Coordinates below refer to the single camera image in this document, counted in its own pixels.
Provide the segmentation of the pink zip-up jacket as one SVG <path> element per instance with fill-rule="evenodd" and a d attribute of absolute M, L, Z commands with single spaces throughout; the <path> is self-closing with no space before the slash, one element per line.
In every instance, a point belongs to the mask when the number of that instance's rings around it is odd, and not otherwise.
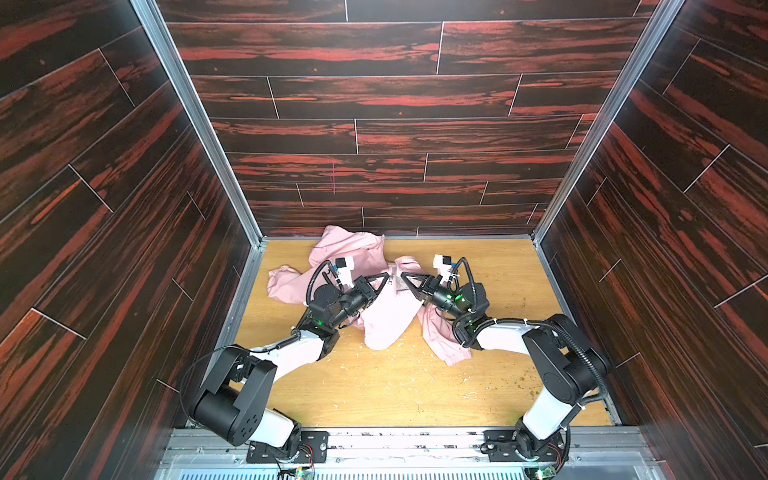
<path fill-rule="evenodd" d="M 283 265 L 268 272 L 267 294 L 288 304 L 302 304 L 310 278 L 317 266 L 326 260 L 350 256 L 353 276 L 368 276 L 386 272 L 390 280 L 383 292 L 356 321 L 364 331 L 364 341 L 372 350 L 385 350 L 398 340 L 417 317 L 422 336 L 434 354 L 453 366 L 472 357 L 469 349 L 455 339 L 448 322 L 433 306 L 426 306 L 408 289 L 403 273 L 422 274 L 424 270 L 412 256 L 401 256 L 389 262 L 384 256 L 383 236 L 372 233 L 352 233 L 340 226 L 325 228 L 320 241 L 309 254 L 310 269 L 304 273 Z"/>

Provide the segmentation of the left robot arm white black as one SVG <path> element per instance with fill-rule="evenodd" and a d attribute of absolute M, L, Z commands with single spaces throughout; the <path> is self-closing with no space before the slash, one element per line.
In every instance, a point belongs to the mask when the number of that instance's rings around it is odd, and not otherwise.
<path fill-rule="evenodd" d="M 233 446 L 256 443 L 282 459 L 294 457 L 301 424 L 267 408 L 273 384 L 326 357 L 343 325 L 370 307 L 388 281 L 387 273 L 360 276 L 344 291 L 327 280 L 310 294 L 288 338 L 260 349 L 224 347 L 199 388 L 182 402 L 185 413 Z"/>

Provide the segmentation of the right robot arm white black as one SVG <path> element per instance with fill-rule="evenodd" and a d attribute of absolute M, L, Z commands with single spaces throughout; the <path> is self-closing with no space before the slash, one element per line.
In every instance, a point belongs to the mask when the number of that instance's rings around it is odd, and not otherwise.
<path fill-rule="evenodd" d="M 463 347 L 528 355 L 543 384 L 533 406 L 502 440 L 487 440 L 493 450 L 511 448 L 521 459 L 543 460 L 554 447 L 569 447 L 568 426 L 587 404 L 601 401 L 609 363 L 563 314 L 546 320 L 492 318 L 485 288 L 472 276 L 452 287 L 440 276 L 403 273 L 414 296 L 449 315 L 451 331 Z"/>

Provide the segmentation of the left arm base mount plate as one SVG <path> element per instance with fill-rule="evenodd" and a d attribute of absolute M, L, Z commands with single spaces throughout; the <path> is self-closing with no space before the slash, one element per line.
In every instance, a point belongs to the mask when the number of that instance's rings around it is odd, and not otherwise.
<path fill-rule="evenodd" d="M 290 464 L 322 464 L 327 458 L 329 432 L 301 429 L 293 432 L 283 446 L 250 441 L 247 464 L 272 464 L 276 461 Z"/>

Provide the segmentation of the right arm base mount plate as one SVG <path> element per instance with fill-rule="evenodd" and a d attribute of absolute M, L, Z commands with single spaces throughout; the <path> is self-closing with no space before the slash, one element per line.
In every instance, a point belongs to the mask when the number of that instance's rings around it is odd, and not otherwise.
<path fill-rule="evenodd" d="M 566 429 L 558 429 L 544 440 L 525 429 L 491 429 L 483 432 L 480 451 L 491 462 L 562 464 L 570 444 L 571 431 Z"/>

